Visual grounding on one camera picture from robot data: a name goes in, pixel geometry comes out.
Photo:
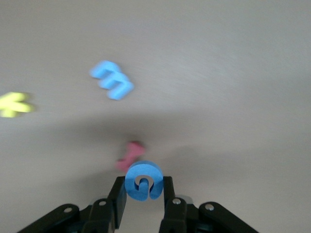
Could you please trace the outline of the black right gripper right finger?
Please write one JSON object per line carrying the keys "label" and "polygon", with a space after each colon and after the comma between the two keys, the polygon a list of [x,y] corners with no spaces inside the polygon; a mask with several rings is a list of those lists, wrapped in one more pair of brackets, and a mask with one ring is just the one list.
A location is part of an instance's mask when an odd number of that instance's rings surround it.
{"label": "black right gripper right finger", "polygon": [[160,233],[256,233],[257,230],[216,202],[198,208],[175,195],[173,179],[163,180],[164,218]]}

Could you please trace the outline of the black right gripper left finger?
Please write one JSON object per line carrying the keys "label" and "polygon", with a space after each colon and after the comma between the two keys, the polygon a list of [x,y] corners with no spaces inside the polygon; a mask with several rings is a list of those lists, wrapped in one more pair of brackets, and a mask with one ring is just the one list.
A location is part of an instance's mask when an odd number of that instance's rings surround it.
{"label": "black right gripper left finger", "polygon": [[26,226],[21,233],[113,233],[120,227],[127,194],[124,177],[117,177],[108,196],[80,210],[67,203]]}

